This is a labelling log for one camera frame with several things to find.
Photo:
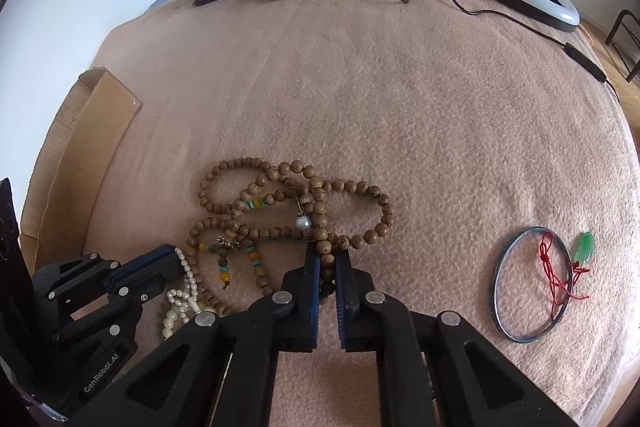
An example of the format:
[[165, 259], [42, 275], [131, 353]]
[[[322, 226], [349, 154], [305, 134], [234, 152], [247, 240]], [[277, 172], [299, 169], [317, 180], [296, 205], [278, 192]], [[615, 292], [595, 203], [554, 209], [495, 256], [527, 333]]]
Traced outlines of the dark blue bangle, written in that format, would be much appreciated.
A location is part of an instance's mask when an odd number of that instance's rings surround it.
[[541, 225], [508, 240], [489, 286], [489, 312], [511, 343], [528, 345], [549, 334], [574, 298], [573, 260], [560, 236]]

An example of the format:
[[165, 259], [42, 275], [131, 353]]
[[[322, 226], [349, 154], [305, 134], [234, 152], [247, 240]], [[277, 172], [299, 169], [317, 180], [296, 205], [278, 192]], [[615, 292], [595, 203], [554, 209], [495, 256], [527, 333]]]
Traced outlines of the black metal clothes rack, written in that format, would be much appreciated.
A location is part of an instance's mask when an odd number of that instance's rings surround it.
[[639, 80], [639, 17], [631, 10], [621, 10], [605, 39], [622, 62], [626, 81]]

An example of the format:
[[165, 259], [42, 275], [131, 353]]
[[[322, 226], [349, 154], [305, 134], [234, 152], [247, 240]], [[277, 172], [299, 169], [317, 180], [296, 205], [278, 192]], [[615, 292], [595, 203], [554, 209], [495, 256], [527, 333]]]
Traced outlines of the cardboard box tray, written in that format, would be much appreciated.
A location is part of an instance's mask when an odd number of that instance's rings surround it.
[[20, 243], [27, 270], [84, 252], [99, 191], [141, 101], [103, 67], [83, 72], [54, 117], [30, 177]]

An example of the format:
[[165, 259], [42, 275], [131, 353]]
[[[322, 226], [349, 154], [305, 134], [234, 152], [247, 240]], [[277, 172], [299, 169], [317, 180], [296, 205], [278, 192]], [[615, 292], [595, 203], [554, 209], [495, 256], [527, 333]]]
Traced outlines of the pink fleece blanket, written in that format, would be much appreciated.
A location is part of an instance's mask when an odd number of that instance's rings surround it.
[[[142, 106], [86, 246], [127, 260], [186, 243], [218, 162], [300, 160], [394, 206], [352, 261], [413, 310], [454, 309], [578, 424], [601, 420], [639, 352], [639, 161], [620, 104], [492, 0], [189, 0], [115, 28], [96, 54]], [[491, 323], [502, 248], [589, 232], [589, 272], [530, 345]]]

